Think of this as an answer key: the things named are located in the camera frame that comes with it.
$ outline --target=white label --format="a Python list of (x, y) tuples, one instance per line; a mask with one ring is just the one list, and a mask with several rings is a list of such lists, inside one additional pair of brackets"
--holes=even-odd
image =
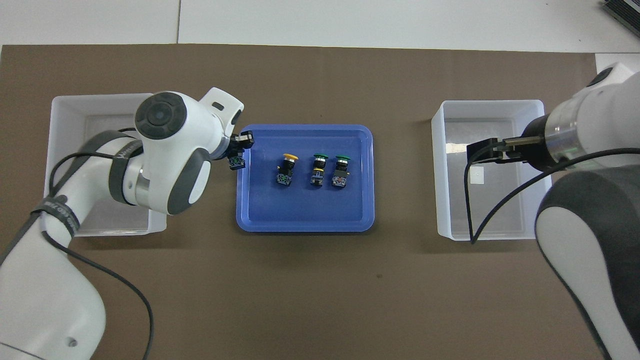
[(469, 168), (469, 178), (472, 184), (484, 184), (484, 167)]

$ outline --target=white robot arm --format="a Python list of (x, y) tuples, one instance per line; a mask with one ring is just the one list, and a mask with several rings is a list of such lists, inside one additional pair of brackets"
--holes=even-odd
[(603, 355), (640, 360), (640, 73), (607, 67), (522, 136), (483, 140), (467, 154), (470, 163), (526, 161), (543, 177), (615, 149), (576, 163), (587, 171), (549, 190), (536, 237)]
[(250, 132), (232, 134), (244, 105), (212, 88), (199, 102), (177, 92), (145, 100), (137, 140), (105, 131), (87, 141), (58, 184), (0, 256), (0, 359), (89, 359), (102, 337), (104, 305), (65, 249), (99, 199), (178, 214), (196, 202), (210, 160), (240, 157)]

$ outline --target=white plastic bin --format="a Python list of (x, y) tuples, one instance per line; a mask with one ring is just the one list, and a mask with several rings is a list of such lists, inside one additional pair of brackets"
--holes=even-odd
[[(151, 94), (73, 95), (53, 99), (44, 195), (49, 193), (51, 169), (60, 159), (77, 152), (85, 141), (101, 131), (133, 127), (138, 106), (149, 96)], [(71, 162), (58, 169), (56, 179)], [(76, 236), (142, 235), (165, 229), (165, 214), (104, 199), (96, 203)]]
[[(520, 136), (530, 121), (544, 115), (539, 100), (444, 101), (431, 121), (438, 233), (469, 241), (464, 169), (467, 144), (487, 138)], [(540, 172), (525, 163), (478, 164), (470, 172), (474, 230), (505, 195)], [(485, 227), (480, 240), (535, 238), (538, 206), (551, 178), (547, 177), (511, 199)]]

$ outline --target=white tile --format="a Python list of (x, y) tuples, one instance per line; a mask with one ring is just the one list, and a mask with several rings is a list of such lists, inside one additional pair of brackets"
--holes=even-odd
[(633, 71), (640, 71), (640, 54), (596, 54), (598, 72), (616, 62), (625, 64)]
[(640, 52), (600, 0), (182, 0), (181, 43)]
[(177, 39), (179, 0), (2, 0), (0, 44), (146, 44)]

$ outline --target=brown mat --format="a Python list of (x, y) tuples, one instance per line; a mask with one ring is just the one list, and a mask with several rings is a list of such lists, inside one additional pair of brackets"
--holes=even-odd
[[(430, 119), (446, 99), (541, 99), (550, 111), (595, 75), (592, 54), (245, 45), (3, 47), (0, 247), (40, 200), (57, 95), (217, 86), (248, 124), (362, 124), (374, 135), (376, 221), (362, 234), (250, 234), (236, 175), (212, 166), (163, 233), (80, 238), (156, 315), (152, 359), (601, 359), (535, 241), (471, 246), (438, 235)], [(140, 358), (146, 312), (79, 265), (107, 328), (93, 359)]]

